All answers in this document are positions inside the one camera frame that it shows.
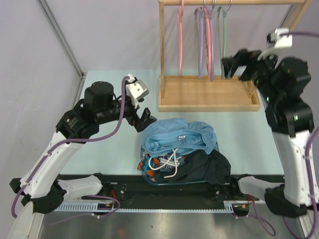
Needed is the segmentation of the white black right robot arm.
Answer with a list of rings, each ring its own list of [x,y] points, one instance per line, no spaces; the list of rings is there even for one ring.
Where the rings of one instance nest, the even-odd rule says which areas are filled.
[[[313,112],[301,94],[311,80],[306,61],[297,57],[278,60],[276,55],[261,58],[260,51],[239,50],[221,60],[224,75],[234,76],[243,66],[243,82],[252,82],[266,102],[265,116],[271,128],[284,170],[284,183],[271,183],[244,174],[235,178],[230,195],[241,200],[246,195],[263,200],[277,216],[297,218],[315,208],[319,189],[310,178],[311,149],[307,144],[314,130]]]

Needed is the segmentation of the sage green hanger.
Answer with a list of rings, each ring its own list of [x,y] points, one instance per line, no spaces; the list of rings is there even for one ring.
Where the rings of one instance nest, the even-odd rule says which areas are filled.
[[[219,56],[220,56],[220,66],[221,66],[221,79],[225,78],[224,66],[222,63],[222,58],[226,56],[227,52],[227,13],[228,10],[219,6],[217,9],[217,33],[218,33],[218,43],[219,43]],[[222,16],[222,30],[220,30],[219,19]]]

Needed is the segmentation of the light blue shorts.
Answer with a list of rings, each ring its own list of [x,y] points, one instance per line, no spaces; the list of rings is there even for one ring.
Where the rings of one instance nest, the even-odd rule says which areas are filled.
[[[209,154],[216,143],[216,133],[209,124],[174,118],[161,119],[150,124],[143,131],[141,147],[151,157],[156,158],[171,152],[187,156],[197,150],[204,150]]]

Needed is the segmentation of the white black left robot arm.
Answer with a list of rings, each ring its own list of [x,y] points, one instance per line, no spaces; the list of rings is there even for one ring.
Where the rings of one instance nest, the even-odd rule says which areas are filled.
[[[33,212],[40,214],[51,213],[70,199],[105,199],[109,196],[111,183],[101,173],[70,181],[58,179],[58,175],[84,144],[115,135],[123,119],[137,132],[157,120],[148,108],[144,109],[142,116],[137,114],[139,104],[149,93],[142,80],[125,76],[121,92],[117,97],[111,83],[94,82],[85,90],[84,98],[63,115],[36,165],[24,177],[10,182],[16,194],[11,207],[14,218],[17,218],[15,207],[20,196],[24,206],[31,203]]]

